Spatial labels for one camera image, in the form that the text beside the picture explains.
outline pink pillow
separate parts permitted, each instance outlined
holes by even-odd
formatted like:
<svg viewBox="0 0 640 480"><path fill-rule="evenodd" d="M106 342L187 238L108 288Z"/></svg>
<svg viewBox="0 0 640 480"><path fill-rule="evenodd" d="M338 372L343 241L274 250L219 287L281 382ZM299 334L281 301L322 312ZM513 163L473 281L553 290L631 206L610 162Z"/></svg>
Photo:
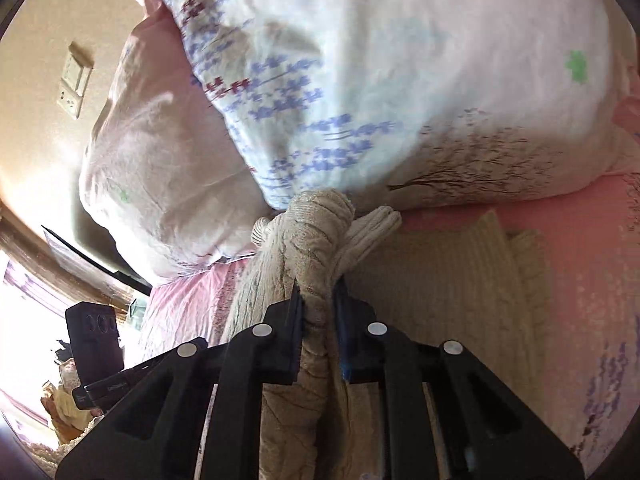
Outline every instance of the pink pillow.
<svg viewBox="0 0 640 480"><path fill-rule="evenodd" d="M84 208L152 285L254 252L251 229L270 213L220 113L191 74L171 13L132 31L86 149Z"/></svg>
<svg viewBox="0 0 640 480"><path fill-rule="evenodd" d="M144 359L196 337L206 339L209 346L219 344L236 286L249 260L214 264L196 276L155 287L140 335Z"/></svg>

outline wall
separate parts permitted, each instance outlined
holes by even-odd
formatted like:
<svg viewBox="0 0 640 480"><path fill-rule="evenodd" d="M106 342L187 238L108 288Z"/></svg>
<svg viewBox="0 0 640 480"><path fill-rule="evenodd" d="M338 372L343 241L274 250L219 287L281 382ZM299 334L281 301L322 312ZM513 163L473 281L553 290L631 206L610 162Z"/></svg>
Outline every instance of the wall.
<svg viewBox="0 0 640 480"><path fill-rule="evenodd" d="M82 154L122 45L143 17L135 0L25 0L0 40L0 201L30 236L41 225L108 268L122 266L108 234L78 199ZM80 117L55 102L74 42L94 63Z"/></svg>

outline pillow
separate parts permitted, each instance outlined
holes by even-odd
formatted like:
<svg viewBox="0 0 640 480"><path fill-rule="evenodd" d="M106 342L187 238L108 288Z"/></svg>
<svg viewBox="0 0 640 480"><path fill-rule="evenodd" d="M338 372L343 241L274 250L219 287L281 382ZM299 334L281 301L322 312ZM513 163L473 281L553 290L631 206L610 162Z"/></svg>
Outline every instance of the pillow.
<svg viewBox="0 0 640 480"><path fill-rule="evenodd" d="M636 60L610 0L164 2L274 208L318 187L361 210L522 200L640 170L612 124Z"/></svg>
<svg viewBox="0 0 640 480"><path fill-rule="evenodd" d="M82 162L84 208L152 285L254 252L270 208L161 0L127 40Z"/></svg>
<svg viewBox="0 0 640 480"><path fill-rule="evenodd" d="M240 277L251 258L213 264L206 272L155 286L140 329L144 359L203 337L220 344Z"/></svg>

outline knitted blanket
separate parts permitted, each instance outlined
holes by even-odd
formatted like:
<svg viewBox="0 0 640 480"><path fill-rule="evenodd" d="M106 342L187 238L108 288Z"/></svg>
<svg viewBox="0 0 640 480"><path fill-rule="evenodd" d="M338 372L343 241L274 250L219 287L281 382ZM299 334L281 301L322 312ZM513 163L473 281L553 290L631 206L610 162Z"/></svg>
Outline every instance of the knitted blanket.
<svg viewBox="0 0 640 480"><path fill-rule="evenodd" d="M347 274L352 295L416 341L457 338L537 406L543 337L544 266L532 232L508 236L489 213L463 232L392 233L388 207L354 219L334 190L305 192L273 221L254 228L249 264L223 342L260 322L290 294L305 299L305 339L294 386L265 385L260 478L374 478L378 398L373 384L344 384L338 365L331 292Z"/></svg>

